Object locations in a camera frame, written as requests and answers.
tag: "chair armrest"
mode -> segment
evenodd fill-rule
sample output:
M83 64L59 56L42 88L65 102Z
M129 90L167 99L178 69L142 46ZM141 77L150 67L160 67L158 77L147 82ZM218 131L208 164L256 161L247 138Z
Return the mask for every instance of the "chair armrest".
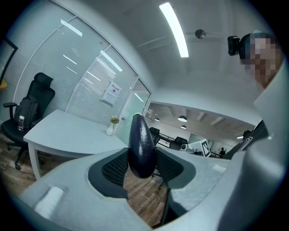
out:
M17 106L16 103L3 103L3 107L9 108L10 119L13 120L13 107Z
M3 103L3 107L7 108L7 107L14 107L17 106L16 103Z
M38 124L40 121L42 120L42 118L36 120L36 121L33 121L32 122L32 127L34 127L36 124Z

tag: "wooden floor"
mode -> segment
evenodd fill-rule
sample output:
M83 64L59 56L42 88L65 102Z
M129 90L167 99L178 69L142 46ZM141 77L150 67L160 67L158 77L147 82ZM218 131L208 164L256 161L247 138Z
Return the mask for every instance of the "wooden floor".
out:
M14 159L17 156L19 148L12 148L8 151L7 142L11 141L0 133L0 174L7 191L15 196L19 196L36 181L36 178L31 167L28 152L24 153L19 160L21 170L15 169ZM49 155L42 152L38 152L38 156L45 162L44 165L40 166L42 175L45 175L58 165L71 160L71 158ZM130 169L128 169L125 175L123 187L128 193L128 203L150 226L159 224L163 216L167 198L167 187L163 185L161 189L158 189L162 180L158 176L139 179L133 175Z

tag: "table leg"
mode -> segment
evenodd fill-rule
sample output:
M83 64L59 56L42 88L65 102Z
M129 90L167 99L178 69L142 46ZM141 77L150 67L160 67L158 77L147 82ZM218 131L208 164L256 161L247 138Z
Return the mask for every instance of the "table leg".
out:
M34 145L31 143L28 143L28 149L29 149L29 156L30 156L30 161L31 161L34 175L36 179L39 180L41 178L41 175L40 175L37 150L35 149Z

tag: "eggplant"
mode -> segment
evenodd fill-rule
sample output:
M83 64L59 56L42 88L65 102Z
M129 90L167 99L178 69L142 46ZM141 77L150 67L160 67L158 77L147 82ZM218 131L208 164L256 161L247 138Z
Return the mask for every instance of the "eggplant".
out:
M132 118L128 147L132 173L139 178L150 177L156 167L156 151L150 130L141 114L135 114Z

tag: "chair seat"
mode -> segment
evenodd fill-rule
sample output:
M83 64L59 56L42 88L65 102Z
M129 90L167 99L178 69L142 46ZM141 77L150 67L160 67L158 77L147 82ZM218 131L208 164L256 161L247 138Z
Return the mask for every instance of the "chair seat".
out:
M2 123L1 129L3 133L12 141L23 144L26 143L25 141L23 141L23 136L26 133L17 129L17 125L14 123L14 120L7 120Z

